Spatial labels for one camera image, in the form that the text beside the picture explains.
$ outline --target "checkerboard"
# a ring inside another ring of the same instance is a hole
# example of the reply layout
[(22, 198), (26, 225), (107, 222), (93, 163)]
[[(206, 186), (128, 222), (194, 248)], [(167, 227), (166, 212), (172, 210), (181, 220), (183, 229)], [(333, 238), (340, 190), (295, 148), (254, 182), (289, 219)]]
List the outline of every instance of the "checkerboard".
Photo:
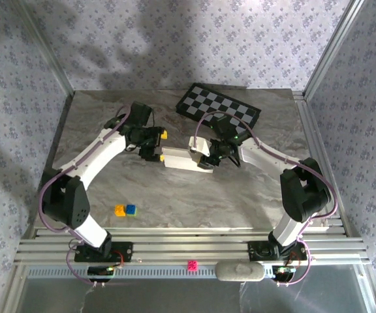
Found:
[[(205, 113), (223, 111), (239, 117), (251, 128), (258, 120), (260, 110), (239, 100), (209, 89), (199, 83), (194, 83), (182, 99), (176, 105), (176, 112), (196, 122), (200, 121)], [(218, 119), (223, 114), (209, 115), (203, 124), (210, 126), (212, 119)], [(246, 128), (237, 120), (230, 119), (230, 123), (236, 126), (236, 132), (240, 134)]]

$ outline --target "marble surface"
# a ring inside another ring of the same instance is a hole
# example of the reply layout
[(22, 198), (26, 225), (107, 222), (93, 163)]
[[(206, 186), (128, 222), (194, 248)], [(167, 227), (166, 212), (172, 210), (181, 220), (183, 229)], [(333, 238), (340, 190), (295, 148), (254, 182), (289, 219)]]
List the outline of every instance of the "marble surface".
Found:
[[(121, 105), (143, 102), (164, 126), (163, 146), (185, 148), (196, 122), (175, 112), (185, 91), (77, 91), (55, 156), (58, 168), (78, 155), (99, 134)], [(292, 92), (289, 89), (224, 90), (224, 94), (262, 110), (257, 136), (298, 158), (309, 156)], [(200, 136), (212, 138), (202, 127)], [(122, 153), (88, 188), (91, 214), (103, 227), (254, 227), (267, 230), (283, 214), (277, 181), (250, 164), (222, 161), (213, 174), (165, 168), (135, 152)], [(134, 203), (135, 217), (117, 217), (114, 207)]]

